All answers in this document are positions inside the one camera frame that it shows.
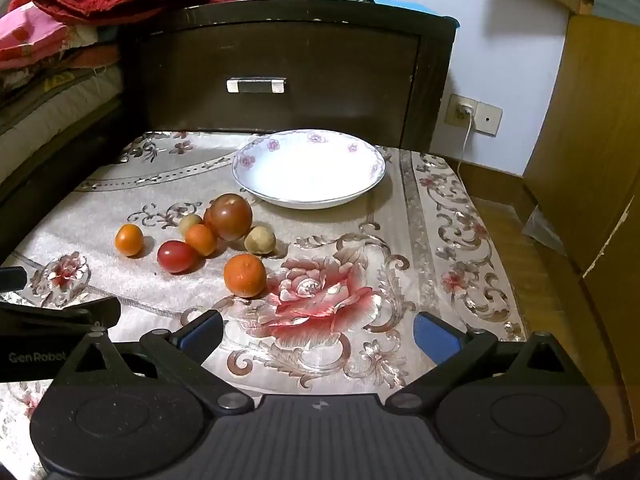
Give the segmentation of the small orange kumquat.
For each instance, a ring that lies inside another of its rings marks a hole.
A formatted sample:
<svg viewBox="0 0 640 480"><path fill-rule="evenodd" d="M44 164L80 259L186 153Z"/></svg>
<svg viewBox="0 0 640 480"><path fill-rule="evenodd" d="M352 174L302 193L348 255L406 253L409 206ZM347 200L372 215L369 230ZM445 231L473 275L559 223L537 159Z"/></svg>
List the small orange kumquat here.
<svg viewBox="0 0 640 480"><path fill-rule="evenodd" d="M127 223L120 227L115 240L115 248L126 257L134 257L142 251L144 236L142 231L134 224Z"/></svg>
<svg viewBox="0 0 640 480"><path fill-rule="evenodd" d="M184 234L184 241L203 257L210 256L218 247L216 235L204 223L190 226Z"/></svg>

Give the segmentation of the red oval cherry tomato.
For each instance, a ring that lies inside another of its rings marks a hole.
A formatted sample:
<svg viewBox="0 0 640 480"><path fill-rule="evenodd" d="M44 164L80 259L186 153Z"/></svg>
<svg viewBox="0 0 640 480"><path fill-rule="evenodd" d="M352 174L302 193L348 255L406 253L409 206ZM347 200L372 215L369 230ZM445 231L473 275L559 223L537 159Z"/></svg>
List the red oval cherry tomato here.
<svg viewBox="0 0 640 480"><path fill-rule="evenodd" d="M157 251L158 264L170 274L190 271L198 261L198 253L193 247L180 240L168 240Z"/></svg>

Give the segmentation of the large orange tangerine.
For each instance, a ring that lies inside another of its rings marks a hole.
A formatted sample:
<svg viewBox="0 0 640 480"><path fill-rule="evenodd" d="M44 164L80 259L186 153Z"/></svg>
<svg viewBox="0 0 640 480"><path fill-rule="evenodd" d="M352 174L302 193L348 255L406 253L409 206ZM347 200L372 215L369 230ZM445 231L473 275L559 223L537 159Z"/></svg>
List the large orange tangerine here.
<svg viewBox="0 0 640 480"><path fill-rule="evenodd" d="M224 266L224 284L235 296L254 298L262 293L266 283L265 266L252 254L236 255Z"/></svg>

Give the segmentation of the beige longan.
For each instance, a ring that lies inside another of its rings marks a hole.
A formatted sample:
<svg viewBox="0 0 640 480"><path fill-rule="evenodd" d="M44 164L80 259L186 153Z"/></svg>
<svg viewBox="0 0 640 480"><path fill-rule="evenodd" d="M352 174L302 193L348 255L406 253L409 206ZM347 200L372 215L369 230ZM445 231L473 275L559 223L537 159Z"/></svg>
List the beige longan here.
<svg viewBox="0 0 640 480"><path fill-rule="evenodd" d="M189 232L192 226L197 226L202 223L203 220L198 214L187 214L180 219L178 223L178 231L182 236L186 236L186 233Z"/></svg>
<svg viewBox="0 0 640 480"><path fill-rule="evenodd" d="M277 237L268 226L254 226L244 238L244 247L253 255L269 255L277 247Z"/></svg>

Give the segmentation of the large dark red tomato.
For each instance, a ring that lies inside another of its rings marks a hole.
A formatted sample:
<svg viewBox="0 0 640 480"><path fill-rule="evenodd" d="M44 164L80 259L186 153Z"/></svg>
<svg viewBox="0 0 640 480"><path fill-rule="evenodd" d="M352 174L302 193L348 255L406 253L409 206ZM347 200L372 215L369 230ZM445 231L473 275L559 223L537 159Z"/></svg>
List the large dark red tomato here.
<svg viewBox="0 0 640 480"><path fill-rule="evenodd" d="M248 201L238 194L222 194L209 203L204 223L216 237L227 242L239 240L250 232L253 211Z"/></svg>

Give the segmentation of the floral embroidered tablecloth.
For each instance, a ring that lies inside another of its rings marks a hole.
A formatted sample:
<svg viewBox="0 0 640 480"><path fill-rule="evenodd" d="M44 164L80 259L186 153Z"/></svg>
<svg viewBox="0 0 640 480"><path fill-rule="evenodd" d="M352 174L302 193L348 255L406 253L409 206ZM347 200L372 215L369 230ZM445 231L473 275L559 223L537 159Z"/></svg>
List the floral embroidered tablecloth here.
<svg viewBox="0 0 640 480"><path fill-rule="evenodd" d="M150 152L136 157L108 139L77 140L37 167L23 202L52 210L12 261L30 278L18 300L60 308L54 265L76 254L77 300L122 304L117 340L221 313L224 336L206 370L258 407L209 425L171 478L466 478L423 422L382 408L434 365L413 339L422 311L523 338L506 272L454 170L436 156L384 148L384 179L343 207L253 200L255 222L273 229L279 246L264 261L265 297L244 300L222 277L240 246L172 275L154 255L119 255L113 240L127 222L153 246L175 238L182 217L238 188L233 157L250 141L151 133L143 142Z"/></svg>

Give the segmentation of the clear plastic bag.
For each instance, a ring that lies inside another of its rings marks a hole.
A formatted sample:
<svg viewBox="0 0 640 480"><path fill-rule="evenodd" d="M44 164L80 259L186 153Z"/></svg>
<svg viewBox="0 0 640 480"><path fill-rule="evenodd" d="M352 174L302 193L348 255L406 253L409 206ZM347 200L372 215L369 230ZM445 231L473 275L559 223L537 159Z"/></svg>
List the clear plastic bag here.
<svg viewBox="0 0 640 480"><path fill-rule="evenodd" d="M538 206L529 215L522 229L522 234L561 256L567 256L562 240L556 234L551 223L544 218Z"/></svg>

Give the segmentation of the mattress stack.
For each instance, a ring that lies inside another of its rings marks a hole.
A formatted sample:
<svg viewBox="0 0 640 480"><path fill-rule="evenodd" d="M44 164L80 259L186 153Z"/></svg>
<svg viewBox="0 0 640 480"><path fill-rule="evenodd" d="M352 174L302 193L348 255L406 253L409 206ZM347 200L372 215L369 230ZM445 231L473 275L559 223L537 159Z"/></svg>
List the mattress stack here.
<svg viewBox="0 0 640 480"><path fill-rule="evenodd" d="M1 64L1 180L122 92L114 27L70 26L57 51Z"/></svg>

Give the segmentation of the wooden wardrobe door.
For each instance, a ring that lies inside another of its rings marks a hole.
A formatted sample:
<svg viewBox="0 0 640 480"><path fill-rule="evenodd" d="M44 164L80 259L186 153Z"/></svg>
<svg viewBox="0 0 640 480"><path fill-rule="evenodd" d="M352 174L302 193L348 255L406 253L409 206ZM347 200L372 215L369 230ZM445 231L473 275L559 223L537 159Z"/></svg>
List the wooden wardrobe door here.
<svg viewBox="0 0 640 480"><path fill-rule="evenodd" d="M570 260L559 292L614 466L639 454L639 0L554 1L565 42L524 182Z"/></svg>

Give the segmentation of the white floral porcelain plate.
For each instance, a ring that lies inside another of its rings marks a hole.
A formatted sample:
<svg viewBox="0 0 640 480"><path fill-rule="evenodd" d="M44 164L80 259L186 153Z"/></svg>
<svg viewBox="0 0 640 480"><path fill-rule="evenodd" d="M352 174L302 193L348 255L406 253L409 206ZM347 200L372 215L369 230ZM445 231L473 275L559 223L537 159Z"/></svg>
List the white floral porcelain plate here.
<svg viewBox="0 0 640 480"><path fill-rule="evenodd" d="M232 176L267 203L297 210L328 209L356 200L384 178L382 153L365 140L331 130L285 130L237 151Z"/></svg>

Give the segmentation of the pink floral bedding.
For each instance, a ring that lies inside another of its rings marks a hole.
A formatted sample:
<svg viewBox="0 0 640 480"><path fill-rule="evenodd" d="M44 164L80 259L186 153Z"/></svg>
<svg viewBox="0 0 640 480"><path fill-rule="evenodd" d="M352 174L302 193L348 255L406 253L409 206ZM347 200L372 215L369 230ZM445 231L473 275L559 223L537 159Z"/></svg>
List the pink floral bedding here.
<svg viewBox="0 0 640 480"><path fill-rule="evenodd" d="M67 26L29 2L1 18L1 69L13 70L62 49Z"/></svg>

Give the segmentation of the dark wooden drawer cabinet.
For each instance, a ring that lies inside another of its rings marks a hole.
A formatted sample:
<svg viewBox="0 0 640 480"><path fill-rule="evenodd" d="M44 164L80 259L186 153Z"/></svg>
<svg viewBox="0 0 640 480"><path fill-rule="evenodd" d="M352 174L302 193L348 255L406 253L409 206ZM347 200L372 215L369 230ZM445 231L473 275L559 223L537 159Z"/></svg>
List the dark wooden drawer cabinet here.
<svg viewBox="0 0 640 480"><path fill-rule="evenodd" d="M366 2L192 6L119 32L122 95L148 130L317 128L424 151L456 33L405 26ZM286 89L228 93L231 77L284 77Z"/></svg>

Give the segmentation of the blue cloth on cabinet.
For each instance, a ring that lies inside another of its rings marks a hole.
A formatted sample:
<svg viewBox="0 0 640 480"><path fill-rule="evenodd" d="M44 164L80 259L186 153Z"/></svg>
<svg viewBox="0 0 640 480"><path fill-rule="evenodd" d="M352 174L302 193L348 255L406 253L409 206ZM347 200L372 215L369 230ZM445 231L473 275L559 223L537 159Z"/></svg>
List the blue cloth on cabinet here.
<svg viewBox="0 0 640 480"><path fill-rule="evenodd" d="M401 24L413 28L458 30L460 22L450 15L437 12L424 3L405 0L373 0L385 14L393 15Z"/></svg>

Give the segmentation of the wall power socket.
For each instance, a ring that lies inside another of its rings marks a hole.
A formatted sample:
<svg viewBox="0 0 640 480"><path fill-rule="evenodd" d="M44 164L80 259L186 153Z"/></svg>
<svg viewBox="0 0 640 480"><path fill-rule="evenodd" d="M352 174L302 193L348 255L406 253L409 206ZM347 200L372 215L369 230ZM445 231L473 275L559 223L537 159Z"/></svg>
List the wall power socket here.
<svg viewBox="0 0 640 480"><path fill-rule="evenodd" d="M502 109L477 100L452 94L449 97L445 122L447 125L465 128L472 122L476 132L496 136L502 119Z"/></svg>

